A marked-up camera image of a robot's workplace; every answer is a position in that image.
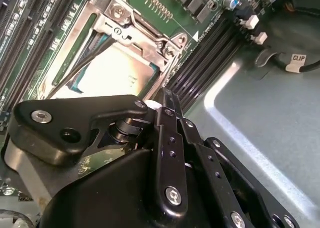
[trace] white sticker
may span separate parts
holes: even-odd
[[[300,73],[300,68],[305,65],[307,56],[303,54],[292,54],[291,62],[285,70],[293,73]]]

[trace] screw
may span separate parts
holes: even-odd
[[[121,7],[120,5],[116,4],[111,8],[111,14],[113,15],[114,18],[119,19],[123,16],[124,14],[124,8]]]
[[[288,216],[285,215],[284,220],[290,226],[290,228],[295,228],[295,224],[291,221],[291,219]]]
[[[125,24],[130,23],[130,18],[125,18],[123,22],[124,22]]]
[[[215,145],[215,147],[220,148],[220,143],[217,140],[213,140],[213,144]]]
[[[47,124],[52,120],[50,113],[44,110],[35,110],[31,113],[31,118],[41,124]]]
[[[185,36],[181,36],[180,38],[178,38],[178,42],[180,44],[183,44],[186,41],[186,37]]]
[[[159,49],[161,49],[163,46],[164,46],[164,44],[163,44],[162,42],[159,42],[159,43],[157,44],[157,47],[158,47]]]
[[[192,124],[192,122],[190,120],[186,120],[185,123],[187,124],[187,126],[189,126],[190,128],[192,128],[194,126],[194,124]]]
[[[175,56],[175,49],[171,46],[168,46],[166,49],[165,49],[165,54],[170,56],[170,57],[174,57]]]
[[[144,108],[144,107],[145,107],[145,105],[144,105],[140,100],[137,100],[137,101],[135,101],[134,103],[135,103],[135,105],[137,105],[139,108]]]
[[[115,28],[114,29],[114,33],[117,34],[117,35],[120,35],[122,33],[122,31],[121,31],[120,28]]]
[[[237,212],[231,213],[231,219],[237,228],[245,228],[246,227],[244,220]]]
[[[169,110],[169,109],[165,109],[164,112],[169,115],[170,117],[172,117],[174,114]]]
[[[179,191],[174,187],[168,187],[165,189],[166,198],[170,201],[173,205],[180,205],[182,202],[181,195]]]
[[[5,187],[2,189],[2,192],[4,195],[12,195],[15,192],[15,189],[11,187]]]

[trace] white connector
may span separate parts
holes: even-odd
[[[249,30],[255,29],[259,23],[259,18],[257,15],[252,15],[248,20],[240,20],[240,24]]]
[[[260,33],[257,37],[251,36],[251,40],[253,40],[258,45],[262,45],[264,44],[267,37],[268,35],[265,32],[263,32],[263,33]]]

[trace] gray metal panel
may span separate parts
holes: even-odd
[[[220,139],[301,228],[320,227],[320,72],[257,70],[256,55],[239,54],[186,117],[203,138]]]

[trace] white arrow marking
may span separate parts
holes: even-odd
[[[198,42],[198,41],[199,41],[199,31],[197,31],[192,38],[193,38],[196,42]]]

